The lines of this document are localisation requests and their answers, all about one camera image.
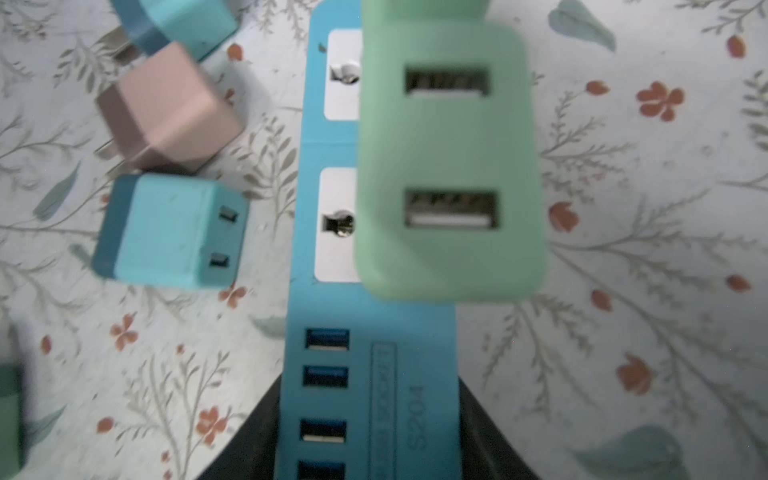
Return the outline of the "teal blue power strip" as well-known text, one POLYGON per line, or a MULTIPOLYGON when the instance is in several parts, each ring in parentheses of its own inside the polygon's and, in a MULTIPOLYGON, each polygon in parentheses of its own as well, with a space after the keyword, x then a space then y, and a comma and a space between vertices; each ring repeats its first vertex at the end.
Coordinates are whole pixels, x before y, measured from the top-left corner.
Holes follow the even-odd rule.
POLYGON ((456 315, 380 300, 357 278, 357 125, 328 118, 361 83, 360 5, 310 17, 275 475, 458 479, 456 315))

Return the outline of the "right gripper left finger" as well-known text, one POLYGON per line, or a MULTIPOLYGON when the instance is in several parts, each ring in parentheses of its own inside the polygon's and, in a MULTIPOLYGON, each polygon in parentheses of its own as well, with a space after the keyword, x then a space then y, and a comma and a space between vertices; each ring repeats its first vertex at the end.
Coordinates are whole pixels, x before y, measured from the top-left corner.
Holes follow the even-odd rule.
POLYGON ((273 480, 279 433, 279 375, 199 480, 273 480))

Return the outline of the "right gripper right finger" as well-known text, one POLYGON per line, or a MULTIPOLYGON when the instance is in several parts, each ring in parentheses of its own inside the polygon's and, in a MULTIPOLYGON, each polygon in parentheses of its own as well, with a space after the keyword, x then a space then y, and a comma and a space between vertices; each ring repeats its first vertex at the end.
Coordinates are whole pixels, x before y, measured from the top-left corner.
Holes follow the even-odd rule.
POLYGON ((459 379, 463 480, 540 480, 459 379))

